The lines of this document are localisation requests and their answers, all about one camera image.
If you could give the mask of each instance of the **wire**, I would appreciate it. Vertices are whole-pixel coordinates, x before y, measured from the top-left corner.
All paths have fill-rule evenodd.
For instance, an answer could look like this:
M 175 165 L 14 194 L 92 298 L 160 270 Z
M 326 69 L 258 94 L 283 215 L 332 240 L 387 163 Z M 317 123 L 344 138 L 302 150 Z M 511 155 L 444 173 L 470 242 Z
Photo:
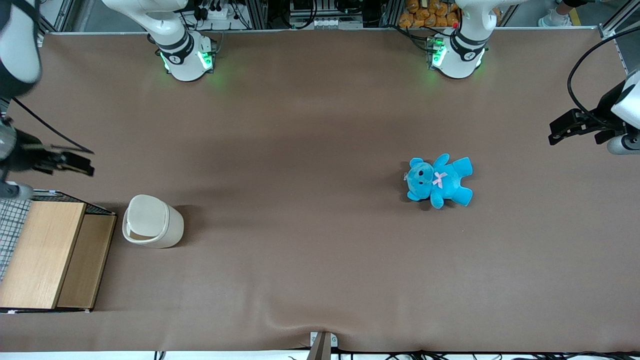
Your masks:
M 282 22 L 289 28 L 289 29 L 297 29 L 297 30 L 302 30 L 304 28 L 306 28 L 307 26 L 311 25 L 311 23 L 313 23 L 313 21 L 316 19 L 316 15 L 318 14 L 318 6 L 316 4 L 316 0 L 310 0 L 311 1 L 311 11 L 309 12 L 309 19 L 307 20 L 307 23 L 305 23 L 304 25 L 302 25 L 301 27 L 297 28 L 295 25 L 291 25 L 291 23 L 289 21 L 287 21 L 287 19 L 285 19 L 284 14 L 285 12 L 282 11 L 282 7 L 283 5 L 288 2 L 288 0 L 282 0 L 282 2 L 280 3 L 280 7 L 281 7 L 281 11 L 280 11 L 280 18 L 282 19 Z
M 571 100 L 573 100 L 573 102 L 575 103 L 575 105 L 582 110 L 583 113 L 585 113 L 591 120 L 596 121 L 597 123 L 599 123 L 600 125 L 607 127 L 607 128 L 611 128 L 611 125 L 606 123 L 605 121 L 598 119 L 595 115 L 593 115 L 589 110 L 587 110 L 587 108 L 584 107 L 584 105 L 582 105 L 582 103 L 580 103 L 580 101 L 578 101 L 578 98 L 575 96 L 575 94 L 573 93 L 573 88 L 572 88 L 572 80 L 573 80 L 573 75 L 575 74 L 575 71 L 578 70 L 578 68 L 580 67 L 580 65 L 582 64 L 582 62 L 584 61 L 584 59 L 587 58 L 587 56 L 589 56 L 593 51 L 595 51 L 596 49 L 598 49 L 600 46 L 603 46 L 604 44 L 617 39 L 619 37 L 625 36 L 626 34 L 631 34 L 635 31 L 640 30 L 640 26 L 633 28 L 633 29 L 629 29 L 626 31 L 622 31 L 621 33 L 615 34 L 609 38 L 606 38 L 605 40 L 595 44 L 591 49 L 587 50 L 586 53 L 584 53 L 584 55 L 582 55 L 580 57 L 580 59 L 578 60 L 577 63 L 575 63 L 575 65 L 573 66 L 573 69 L 571 70 L 571 72 L 569 73 L 569 78 L 567 78 L 566 80 L 566 88 L 569 91 L 569 96 L 571 97 Z
M 354 14 L 358 14 L 358 13 L 362 13 L 362 4 L 364 2 L 360 2 L 359 1 L 359 5 L 355 8 L 343 8 L 340 5 L 340 0 L 333 0 L 333 6 L 338 9 L 338 11 L 340 11 L 341 13 L 345 13 L 348 15 L 354 15 Z
M 443 35 L 445 37 L 451 37 L 451 34 L 445 34 L 442 31 L 439 31 L 439 30 L 436 30 L 436 29 L 432 28 L 431 26 L 422 25 L 421 28 L 429 29 L 429 30 L 433 31 L 436 34 L 440 34 L 440 35 Z
M 65 136 L 63 133 L 59 132 L 58 130 L 56 130 L 53 126 L 47 124 L 46 121 L 42 120 L 41 117 L 39 117 L 38 115 L 36 115 L 36 113 L 34 113 L 33 111 L 31 111 L 28 107 L 26 107 L 24 104 L 22 104 L 18 99 L 13 98 L 13 101 L 16 102 L 16 104 L 20 105 L 21 108 L 23 108 L 25 111 L 27 111 L 32 117 L 34 117 L 37 121 L 39 121 L 42 125 L 44 125 L 47 129 L 51 130 L 54 134 L 60 136 L 61 138 L 65 139 L 66 141 L 70 142 L 71 144 L 75 145 L 76 147 L 66 147 L 66 146 L 57 146 L 57 145 L 51 145 L 52 148 L 55 149 L 62 149 L 62 150 L 71 150 L 71 151 L 79 151 L 79 152 L 87 152 L 89 154 L 94 154 L 93 151 L 87 149 L 86 147 L 80 145 L 79 143 L 71 140 L 69 137 Z
M 427 53 L 433 53 L 434 52 L 433 50 L 426 49 L 425 47 L 420 45 L 418 42 L 416 42 L 416 41 L 424 41 L 425 42 L 425 41 L 427 41 L 426 37 L 419 37 L 417 35 L 413 35 L 413 34 L 411 34 L 409 32 L 408 28 L 407 29 L 403 29 L 403 28 L 400 28 L 399 26 L 396 26 L 396 25 L 385 25 L 385 26 L 383 26 L 383 28 L 396 29 L 396 30 L 398 30 L 398 32 L 400 32 L 400 34 L 408 37 L 411 40 L 411 43 L 413 43 L 421 51 L 425 51 Z
M 251 26 L 249 26 L 249 23 L 246 21 L 246 19 L 242 15 L 242 12 L 240 11 L 238 3 L 236 2 L 236 0 L 229 1 L 229 4 L 231 4 L 231 7 L 234 9 L 236 14 L 238 14 L 238 18 L 239 18 L 240 22 L 242 23 L 242 25 L 244 25 L 247 30 L 251 30 Z
M 214 54 L 218 54 L 220 52 L 220 50 L 222 50 L 222 41 L 225 40 L 225 32 L 222 32 L 222 36 L 220 37 L 220 41 L 218 42 L 218 45 L 216 46 L 216 51 L 214 52 Z
M 187 19 L 184 18 L 184 13 L 183 12 L 180 12 L 180 16 L 182 17 L 182 21 L 184 21 L 184 25 L 185 26 L 187 26 L 187 27 L 188 26 L 192 26 L 192 27 L 195 28 L 195 25 L 192 22 L 187 21 Z

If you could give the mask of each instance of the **white trash can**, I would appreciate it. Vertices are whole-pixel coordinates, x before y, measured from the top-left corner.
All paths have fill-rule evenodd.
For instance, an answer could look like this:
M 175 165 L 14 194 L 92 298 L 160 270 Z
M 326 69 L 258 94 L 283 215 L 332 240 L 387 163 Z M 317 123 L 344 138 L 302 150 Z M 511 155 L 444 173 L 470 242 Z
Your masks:
M 128 242 L 159 249 L 180 241 L 184 219 L 160 199 L 136 195 L 129 202 L 122 221 L 122 234 Z

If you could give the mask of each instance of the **pink bow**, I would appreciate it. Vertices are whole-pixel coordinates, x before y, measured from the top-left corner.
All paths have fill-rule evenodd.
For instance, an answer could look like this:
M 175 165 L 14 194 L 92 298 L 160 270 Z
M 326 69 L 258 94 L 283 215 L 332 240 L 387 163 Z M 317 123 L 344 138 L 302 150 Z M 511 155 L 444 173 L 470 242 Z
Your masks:
M 433 184 L 434 184 L 434 185 L 436 185 L 436 184 L 437 184 L 437 185 L 438 185 L 438 187 L 442 189 L 442 178 L 443 178 L 443 177 L 445 177 L 445 176 L 447 176 L 447 173 L 446 173 L 446 172 L 443 172 L 443 173 L 441 174 L 441 173 L 439 173 L 439 172 L 435 172 L 435 173 L 434 173 L 434 175 L 437 177 L 437 179 L 435 179 L 435 180 L 433 181 Z

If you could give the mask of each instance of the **wooden board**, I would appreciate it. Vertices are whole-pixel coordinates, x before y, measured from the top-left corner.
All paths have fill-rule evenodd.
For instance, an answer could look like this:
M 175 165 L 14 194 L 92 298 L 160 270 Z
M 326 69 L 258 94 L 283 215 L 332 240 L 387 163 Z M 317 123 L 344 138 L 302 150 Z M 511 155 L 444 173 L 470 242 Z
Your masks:
M 115 215 L 84 216 L 58 307 L 93 307 L 115 224 Z
M 32 203 L 0 284 L 0 307 L 55 307 L 85 207 L 80 202 Z

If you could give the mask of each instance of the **white sneaker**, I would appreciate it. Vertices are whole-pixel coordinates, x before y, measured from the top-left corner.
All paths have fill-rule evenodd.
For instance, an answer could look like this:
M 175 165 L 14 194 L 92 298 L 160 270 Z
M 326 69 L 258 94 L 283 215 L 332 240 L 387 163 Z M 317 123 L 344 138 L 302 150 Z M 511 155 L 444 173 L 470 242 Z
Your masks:
M 543 18 L 538 20 L 538 27 L 540 28 L 557 28 L 561 26 L 572 26 L 571 19 L 569 15 L 565 15 L 561 20 L 552 20 L 551 12 L 554 12 L 554 9 L 549 10 L 549 13 L 546 14 Z

